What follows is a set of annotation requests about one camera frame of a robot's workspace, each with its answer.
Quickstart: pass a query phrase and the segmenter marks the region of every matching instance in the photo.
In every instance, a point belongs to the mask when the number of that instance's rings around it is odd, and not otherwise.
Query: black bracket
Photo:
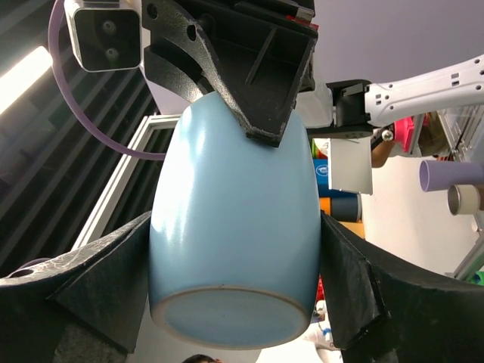
[[[147,301],[150,213],[0,279],[0,361],[124,363]]]
[[[345,363],[482,361],[484,287],[412,265],[329,216],[321,222],[324,295]]]
[[[217,91],[248,138],[277,147],[298,92],[314,88],[308,68],[318,39],[294,19],[302,7],[288,3],[143,0],[147,79],[190,102]]]
[[[312,138],[366,138],[373,135],[373,126],[368,124],[370,115],[365,111],[365,94],[370,81],[354,79],[328,83],[333,93],[336,117],[331,126],[309,129]]]

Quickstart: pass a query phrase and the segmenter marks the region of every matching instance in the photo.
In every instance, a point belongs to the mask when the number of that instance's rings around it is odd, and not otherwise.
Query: screw
[[[119,57],[119,52],[114,48],[109,48],[106,50],[106,57],[110,61],[117,61]]]
[[[111,20],[106,20],[103,23],[103,31],[109,36],[112,36],[116,33],[116,25]]]
[[[393,140],[393,132],[391,132],[390,130],[385,130],[385,131],[382,132],[381,138],[384,141],[391,141],[391,140]]]

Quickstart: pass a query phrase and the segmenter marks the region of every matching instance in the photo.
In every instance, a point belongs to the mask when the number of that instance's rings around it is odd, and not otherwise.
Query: white wall
[[[482,0],[315,0],[327,82],[391,82],[484,53]]]
[[[415,265],[453,272],[477,239],[473,217],[452,216],[446,192],[422,192],[421,159],[393,157],[374,169],[374,195],[363,196],[366,239]]]

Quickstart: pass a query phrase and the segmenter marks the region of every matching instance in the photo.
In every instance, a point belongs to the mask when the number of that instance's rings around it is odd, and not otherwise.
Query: person's hair
[[[186,358],[182,363],[216,363],[215,359],[210,358],[208,355],[196,354],[190,358]]]

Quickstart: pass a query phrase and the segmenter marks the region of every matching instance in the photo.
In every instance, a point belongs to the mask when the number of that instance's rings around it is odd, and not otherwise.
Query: blue cup
[[[321,218],[306,130],[293,113],[281,145],[251,141],[216,93],[175,128],[154,200],[154,322],[220,349],[286,343],[309,326]]]

